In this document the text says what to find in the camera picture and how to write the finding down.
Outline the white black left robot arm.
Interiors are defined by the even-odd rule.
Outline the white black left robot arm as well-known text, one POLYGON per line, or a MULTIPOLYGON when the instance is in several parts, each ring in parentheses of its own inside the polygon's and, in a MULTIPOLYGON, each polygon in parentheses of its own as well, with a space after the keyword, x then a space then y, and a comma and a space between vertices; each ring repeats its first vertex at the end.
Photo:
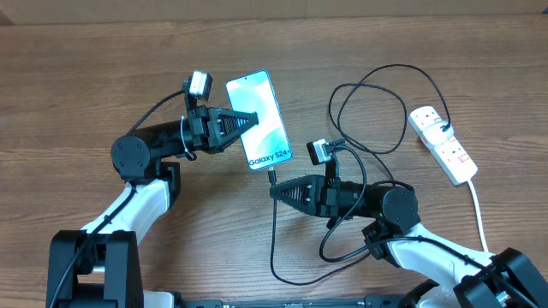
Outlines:
POLYGON ((181 191, 180 165, 171 159, 222 152, 258 123, 254 112, 199 106, 177 121, 118 138, 110 154, 124 189, 95 220, 52 238, 47 306, 181 307, 178 292, 143 288, 138 251, 181 191))

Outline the Galaxy S24 smartphone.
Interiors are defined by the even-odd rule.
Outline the Galaxy S24 smartphone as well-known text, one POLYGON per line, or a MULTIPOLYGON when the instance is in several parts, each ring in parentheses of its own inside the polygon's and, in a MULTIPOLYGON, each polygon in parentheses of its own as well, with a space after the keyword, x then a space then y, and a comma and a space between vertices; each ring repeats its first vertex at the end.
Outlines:
POLYGON ((232 110, 258 117, 258 123, 241 136, 248 167, 256 171, 291 160, 293 153, 269 73, 263 69, 241 76, 228 81, 225 88, 232 110))

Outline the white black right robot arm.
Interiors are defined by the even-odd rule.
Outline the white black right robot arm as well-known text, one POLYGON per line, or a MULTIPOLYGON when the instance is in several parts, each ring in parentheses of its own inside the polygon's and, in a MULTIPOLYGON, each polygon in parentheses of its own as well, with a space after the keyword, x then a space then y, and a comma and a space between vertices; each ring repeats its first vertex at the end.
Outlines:
POLYGON ((400 181, 358 184, 307 175, 271 187, 273 199, 309 216, 372 219, 363 228, 365 251, 427 277, 400 307, 545 307, 547 282, 522 252, 479 252, 428 231, 415 190, 400 181))

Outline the white power strip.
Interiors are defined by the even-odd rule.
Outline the white power strip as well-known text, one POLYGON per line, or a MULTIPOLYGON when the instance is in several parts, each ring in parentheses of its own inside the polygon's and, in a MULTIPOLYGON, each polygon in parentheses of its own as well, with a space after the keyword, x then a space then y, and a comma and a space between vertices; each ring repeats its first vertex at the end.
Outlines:
POLYGON ((454 185, 469 182, 478 167, 457 140, 453 127, 432 106, 420 107, 408 116, 408 123, 454 185))

